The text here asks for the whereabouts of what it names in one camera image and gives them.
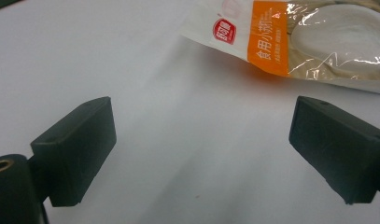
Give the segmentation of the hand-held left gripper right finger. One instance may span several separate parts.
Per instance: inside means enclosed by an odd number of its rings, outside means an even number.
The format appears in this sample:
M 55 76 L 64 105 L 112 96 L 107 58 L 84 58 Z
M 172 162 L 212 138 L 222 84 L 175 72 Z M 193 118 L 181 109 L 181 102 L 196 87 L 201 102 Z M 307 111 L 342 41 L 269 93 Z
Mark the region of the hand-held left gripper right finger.
M 380 192 L 380 129 L 315 98 L 297 98 L 289 142 L 346 203 Z

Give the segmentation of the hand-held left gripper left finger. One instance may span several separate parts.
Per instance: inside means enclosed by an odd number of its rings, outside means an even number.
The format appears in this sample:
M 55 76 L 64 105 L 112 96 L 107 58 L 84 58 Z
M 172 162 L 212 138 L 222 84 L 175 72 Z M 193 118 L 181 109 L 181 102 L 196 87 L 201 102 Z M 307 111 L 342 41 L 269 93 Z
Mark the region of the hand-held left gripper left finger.
M 75 108 L 31 143 L 37 196 L 54 207 L 80 203 L 116 142 L 109 97 Z

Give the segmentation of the white and orange powder bag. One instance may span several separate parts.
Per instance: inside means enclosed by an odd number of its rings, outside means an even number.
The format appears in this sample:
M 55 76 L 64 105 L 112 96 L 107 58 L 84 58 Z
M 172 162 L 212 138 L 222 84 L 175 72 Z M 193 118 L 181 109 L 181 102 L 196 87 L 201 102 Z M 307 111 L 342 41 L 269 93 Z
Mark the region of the white and orange powder bag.
M 199 0 L 180 32 L 272 75 L 380 93 L 380 0 Z

